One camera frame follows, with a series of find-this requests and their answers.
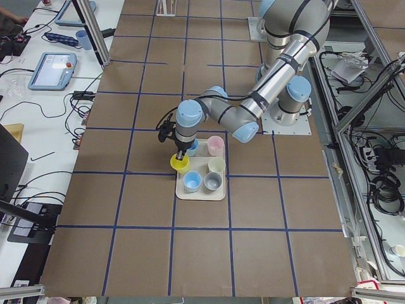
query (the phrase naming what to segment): pink cup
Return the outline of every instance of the pink cup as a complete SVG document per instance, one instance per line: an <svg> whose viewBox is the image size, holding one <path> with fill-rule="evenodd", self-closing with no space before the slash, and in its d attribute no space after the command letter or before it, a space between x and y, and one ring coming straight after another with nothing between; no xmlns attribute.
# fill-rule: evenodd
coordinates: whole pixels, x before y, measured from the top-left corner
<svg viewBox="0 0 405 304"><path fill-rule="evenodd" d="M224 146L225 144L223 142L223 139L219 136L211 136L208 139L208 153L212 156L223 156Z"/></svg>

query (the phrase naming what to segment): person's hand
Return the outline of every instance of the person's hand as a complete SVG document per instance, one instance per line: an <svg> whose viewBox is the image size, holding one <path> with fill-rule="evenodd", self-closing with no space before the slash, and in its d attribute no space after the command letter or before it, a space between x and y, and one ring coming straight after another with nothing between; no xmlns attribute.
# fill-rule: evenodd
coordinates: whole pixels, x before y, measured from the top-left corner
<svg viewBox="0 0 405 304"><path fill-rule="evenodd" d="M17 24L26 24L28 22L28 17L15 16L14 22Z"/></svg>

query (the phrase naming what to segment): white cup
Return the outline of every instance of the white cup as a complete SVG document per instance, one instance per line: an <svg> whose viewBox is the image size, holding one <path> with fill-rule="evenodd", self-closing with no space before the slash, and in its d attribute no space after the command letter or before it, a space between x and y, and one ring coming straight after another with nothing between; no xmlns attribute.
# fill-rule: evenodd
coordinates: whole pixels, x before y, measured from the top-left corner
<svg viewBox="0 0 405 304"><path fill-rule="evenodd" d="M390 248L390 251L393 255L397 257L405 257L405 246L403 245L395 245Z"/></svg>
<svg viewBox="0 0 405 304"><path fill-rule="evenodd" d="M225 171L225 160L222 157L214 157L208 162L208 170L210 172L222 173Z"/></svg>
<svg viewBox="0 0 405 304"><path fill-rule="evenodd" d="M225 143L223 139L219 136L211 136L207 141L208 153L211 156L221 156L223 155L223 149Z"/></svg>

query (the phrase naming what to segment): gray cup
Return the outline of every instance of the gray cup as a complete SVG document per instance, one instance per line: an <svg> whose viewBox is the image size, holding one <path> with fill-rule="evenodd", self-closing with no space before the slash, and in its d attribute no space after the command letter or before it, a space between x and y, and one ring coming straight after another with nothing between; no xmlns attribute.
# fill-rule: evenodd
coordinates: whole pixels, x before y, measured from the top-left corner
<svg viewBox="0 0 405 304"><path fill-rule="evenodd" d="M89 36L87 35L85 30L79 30L76 32L76 38L78 40L78 43L84 48L84 49L91 49L91 43Z"/></svg>
<svg viewBox="0 0 405 304"><path fill-rule="evenodd" d="M222 185L222 177L216 172L210 172L204 177L204 185L210 191L218 190Z"/></svg>

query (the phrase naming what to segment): yellow cup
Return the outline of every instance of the yellow cup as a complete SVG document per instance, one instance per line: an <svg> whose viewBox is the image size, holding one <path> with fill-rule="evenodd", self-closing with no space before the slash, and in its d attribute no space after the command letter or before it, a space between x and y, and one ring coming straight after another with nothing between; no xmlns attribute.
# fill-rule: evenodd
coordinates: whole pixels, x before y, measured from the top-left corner
<svg viewBox="0 0 405 304"><path fill-rule="evenodd" d="M170 165L173 169L181 174L186 174L191 168L190 158L188 155L184 155L183 160L177 160L176 154L174 154L170 158Z"/></svg>

